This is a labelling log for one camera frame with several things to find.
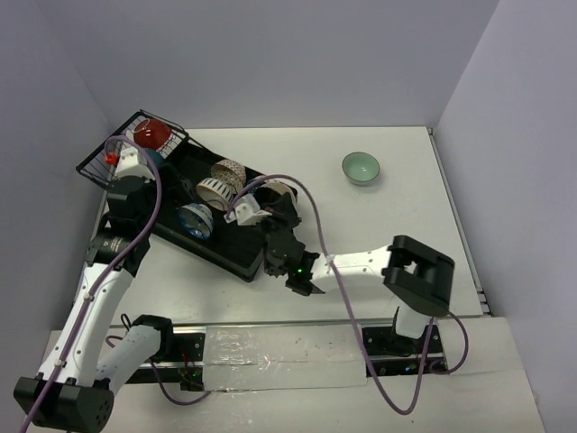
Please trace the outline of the teal bowl tan inside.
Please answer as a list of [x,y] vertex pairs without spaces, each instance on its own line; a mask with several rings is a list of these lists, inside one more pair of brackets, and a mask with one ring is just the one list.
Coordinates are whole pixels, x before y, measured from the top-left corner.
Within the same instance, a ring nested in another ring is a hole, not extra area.
[[157,169],[159,169],[165,162],[163,156],[156,150],[146,148],[145,152],[149,155],[150,158],[150,161],[147,162],[149,169],[151,169],[152,166],[155,166]]

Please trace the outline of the blue floral bowl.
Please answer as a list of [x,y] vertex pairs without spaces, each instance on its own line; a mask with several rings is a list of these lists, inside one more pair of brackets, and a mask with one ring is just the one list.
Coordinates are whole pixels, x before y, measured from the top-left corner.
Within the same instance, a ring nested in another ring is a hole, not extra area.
[[214,230],[214,218],[209,207],[190,203],[178,209],[179,222],[195,238],[207,240]]

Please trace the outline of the red floral bowl white inside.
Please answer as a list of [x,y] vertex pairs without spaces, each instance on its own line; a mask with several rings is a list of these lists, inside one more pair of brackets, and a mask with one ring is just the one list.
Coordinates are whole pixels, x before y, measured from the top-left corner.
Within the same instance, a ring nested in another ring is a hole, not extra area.
[[172,136],[170,128],[162,121],[146,118],[133,130],[134,141],[145,149],[159,150]]

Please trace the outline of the white bowl orange rim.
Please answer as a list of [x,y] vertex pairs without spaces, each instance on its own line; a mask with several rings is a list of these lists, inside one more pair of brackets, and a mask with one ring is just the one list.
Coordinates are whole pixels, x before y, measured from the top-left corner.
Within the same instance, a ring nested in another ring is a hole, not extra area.
[[218,211],[227,212],[233,200],[232,189],[222,180],[208,177],[196,185],[197,194]]

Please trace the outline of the brown patterned bowl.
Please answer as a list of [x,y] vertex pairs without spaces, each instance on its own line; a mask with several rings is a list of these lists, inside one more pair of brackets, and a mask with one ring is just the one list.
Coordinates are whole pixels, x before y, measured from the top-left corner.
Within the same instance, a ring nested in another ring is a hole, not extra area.
[[244,188],[246,182],[245,167],[233,160],[223,159],[215,163],[210,169],[211,176],[230,185],[235,191]]

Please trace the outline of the mint green bowl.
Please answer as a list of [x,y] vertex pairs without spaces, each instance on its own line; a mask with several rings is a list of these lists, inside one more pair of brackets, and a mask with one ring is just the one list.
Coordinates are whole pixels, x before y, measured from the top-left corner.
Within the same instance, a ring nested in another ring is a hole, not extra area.
[[368,186],[380,176],[380,164],[367,152],[351,152],[342,160],[342,171],[352,184]]

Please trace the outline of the blue triangle patterned bowl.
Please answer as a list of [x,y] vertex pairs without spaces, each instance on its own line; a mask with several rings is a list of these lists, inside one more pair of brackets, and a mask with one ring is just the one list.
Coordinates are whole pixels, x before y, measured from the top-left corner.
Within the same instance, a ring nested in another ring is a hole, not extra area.
[[257,189],[263,187],[269,180],[265,175],[257,176],[251,180],[247,181],[247,186],[249,187],[248,193],[254,194]]

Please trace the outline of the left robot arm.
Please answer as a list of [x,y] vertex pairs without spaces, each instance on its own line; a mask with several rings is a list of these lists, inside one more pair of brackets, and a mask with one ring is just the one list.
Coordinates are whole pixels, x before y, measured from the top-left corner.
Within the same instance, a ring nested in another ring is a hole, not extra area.
[[102,356],[113,315],[150,249],[159,214],[160,176],[129,175],[108,187],[108,214],[87,251],[78,295],[55,346],[32,377],[22,377],[14,399],[31,425],[65,432],[99,432],[116,394],[146,361],[161,361],[176,348],[170,319],[141,315],[128,334]]

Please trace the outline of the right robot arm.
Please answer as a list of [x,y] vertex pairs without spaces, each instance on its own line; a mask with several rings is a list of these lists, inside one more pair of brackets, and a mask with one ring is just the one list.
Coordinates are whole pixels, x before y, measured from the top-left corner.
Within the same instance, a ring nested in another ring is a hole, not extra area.
[[265,244],[264,271],[287,278],[285,286],[301,296],[324,294],[338,287],[338,272],[346,289],[387,288],[399,300],[390,339],[402,353],[423,341],[431,318],[448,315],[455,262],[448,255],[408,235],[377,249],[325,256],[309,252],[294,235],[301,218],[287,194],[263,205],[259,223]]

